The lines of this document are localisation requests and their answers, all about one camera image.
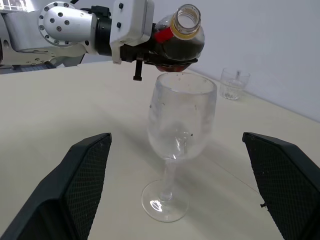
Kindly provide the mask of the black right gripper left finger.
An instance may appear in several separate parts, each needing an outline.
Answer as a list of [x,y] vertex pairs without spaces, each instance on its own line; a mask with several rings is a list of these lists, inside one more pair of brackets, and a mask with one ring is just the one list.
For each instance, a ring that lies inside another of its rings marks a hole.
[[74,144],[43,178],[7,227],[2,240],[86,240],[101,200],[110,133]]

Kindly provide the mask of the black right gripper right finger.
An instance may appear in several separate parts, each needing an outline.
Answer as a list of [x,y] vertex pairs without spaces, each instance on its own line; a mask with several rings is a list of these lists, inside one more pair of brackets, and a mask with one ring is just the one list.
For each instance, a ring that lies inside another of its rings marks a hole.
[[262,134],[242,136],[257,187],[285,240],[320,238],[320,168],[295,144]]

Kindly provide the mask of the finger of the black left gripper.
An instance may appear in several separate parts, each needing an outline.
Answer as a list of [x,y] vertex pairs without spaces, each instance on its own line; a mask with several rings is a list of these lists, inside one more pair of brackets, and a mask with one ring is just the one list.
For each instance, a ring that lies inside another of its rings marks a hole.
[[163,43],[159,42],[159,32],[164,30],[166,26],[161,23],[154,24],[152,27],[152,42],[153,42],[153,51],[156,54],[164,54]]
[[169,59],[158,54],[146,54],[144,56],[144,63],[156,67],[175,68],[175,67],[189,67],[191,64],[197,63],[198,59],[193,58],[189,60],[174,60]]

